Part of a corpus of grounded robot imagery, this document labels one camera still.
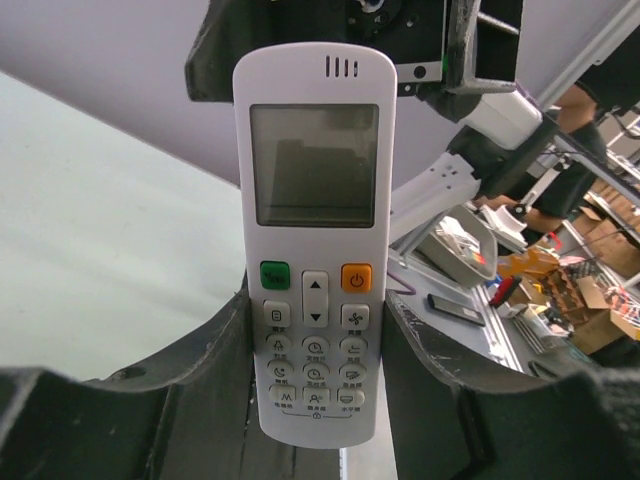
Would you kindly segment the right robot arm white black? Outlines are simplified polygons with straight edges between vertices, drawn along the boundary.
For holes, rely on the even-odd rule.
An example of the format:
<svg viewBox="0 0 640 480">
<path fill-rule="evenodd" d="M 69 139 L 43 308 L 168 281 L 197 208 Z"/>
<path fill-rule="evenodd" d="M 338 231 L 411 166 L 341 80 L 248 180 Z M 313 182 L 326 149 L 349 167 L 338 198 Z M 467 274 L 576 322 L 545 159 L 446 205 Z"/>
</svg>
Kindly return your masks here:
<svg viewBox="0 0 640 480">
<path fill-rule="evenodd" d="M 448 152 L 484 196 L 509 189 L 555 134 L 516 88 L 520 1 L 213 1 L 185 65 L 194 102 L 230 103 L 242 56 L 267 46 L 328 41 L 370 47 L 397 71 L 398 93 L 461 125 Z"/>
</svg>

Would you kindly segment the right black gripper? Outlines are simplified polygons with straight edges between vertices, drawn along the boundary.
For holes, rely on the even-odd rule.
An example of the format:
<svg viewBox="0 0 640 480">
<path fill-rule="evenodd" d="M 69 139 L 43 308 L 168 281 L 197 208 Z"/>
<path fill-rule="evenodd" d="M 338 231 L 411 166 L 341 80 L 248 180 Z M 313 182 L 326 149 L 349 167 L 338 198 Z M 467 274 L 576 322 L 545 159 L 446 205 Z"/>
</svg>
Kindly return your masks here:
<svg viewBox="0 0 640 480">
<path fill-rule="evenodd" d="M 400 84 L 443 80 L 455 94 L 516 89 L 521 0 L 271 1 L 279 43 L 364 45 L 395 64 Z"/>
</svg>

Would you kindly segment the white remote control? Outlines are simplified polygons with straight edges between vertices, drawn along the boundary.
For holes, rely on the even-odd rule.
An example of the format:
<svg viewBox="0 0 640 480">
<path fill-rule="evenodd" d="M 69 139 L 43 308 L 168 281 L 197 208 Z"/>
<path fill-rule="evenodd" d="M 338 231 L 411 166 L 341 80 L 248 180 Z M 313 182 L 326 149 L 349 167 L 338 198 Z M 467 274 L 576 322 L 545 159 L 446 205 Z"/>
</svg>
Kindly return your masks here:
<svg viewBox="0 0 640 480">
<path fill-rule="evenodd" d="M 232 76 L 259 423 L 297 447 L 375 432 L 397 76 L 329 42 L 255 50 Z"/>
</svg>

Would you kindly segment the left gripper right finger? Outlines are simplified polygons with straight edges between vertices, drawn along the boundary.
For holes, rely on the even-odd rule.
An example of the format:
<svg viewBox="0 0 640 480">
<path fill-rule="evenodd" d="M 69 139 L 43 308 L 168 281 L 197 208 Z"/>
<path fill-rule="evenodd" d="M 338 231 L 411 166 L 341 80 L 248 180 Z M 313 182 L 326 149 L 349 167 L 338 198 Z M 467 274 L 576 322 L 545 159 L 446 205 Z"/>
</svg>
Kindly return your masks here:
<svg viewBox="0 0 640 480">
<path fill-rule="evenodd" d="M 394 292 L 382 334 L 402 479 L 635 479 L 639 373 L 546 381 L 506 368 L 422 321 Z"/>
</svg>

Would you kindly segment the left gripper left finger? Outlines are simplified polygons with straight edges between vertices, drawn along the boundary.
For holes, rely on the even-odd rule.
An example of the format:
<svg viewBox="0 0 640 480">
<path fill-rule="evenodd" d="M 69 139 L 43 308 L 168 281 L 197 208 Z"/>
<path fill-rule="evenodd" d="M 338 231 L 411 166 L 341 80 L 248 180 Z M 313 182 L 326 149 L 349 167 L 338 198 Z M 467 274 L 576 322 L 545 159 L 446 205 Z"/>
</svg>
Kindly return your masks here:
<svg viewBox="0 0 640 480">
<path fill-rule="evenodd" d="M 249 298 L 103 380 L 1 372 L 5 479 L 236 479 L 252 357 Z"/>
</svg>

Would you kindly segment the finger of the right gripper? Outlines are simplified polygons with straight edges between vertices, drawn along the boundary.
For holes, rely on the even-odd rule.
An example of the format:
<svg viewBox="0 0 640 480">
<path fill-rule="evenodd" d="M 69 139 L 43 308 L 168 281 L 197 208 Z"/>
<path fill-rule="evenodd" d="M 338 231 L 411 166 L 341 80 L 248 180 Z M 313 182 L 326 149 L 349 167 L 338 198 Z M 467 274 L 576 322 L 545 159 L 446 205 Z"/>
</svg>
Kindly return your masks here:
<svg viewBox="0 0 640 480">
<path fill-rule="evenodd" d="M 231 103 L 237 62 L 270 40 L 267 1 L 211 0 L 184 67 L 189 98 Z"/>
</svg>

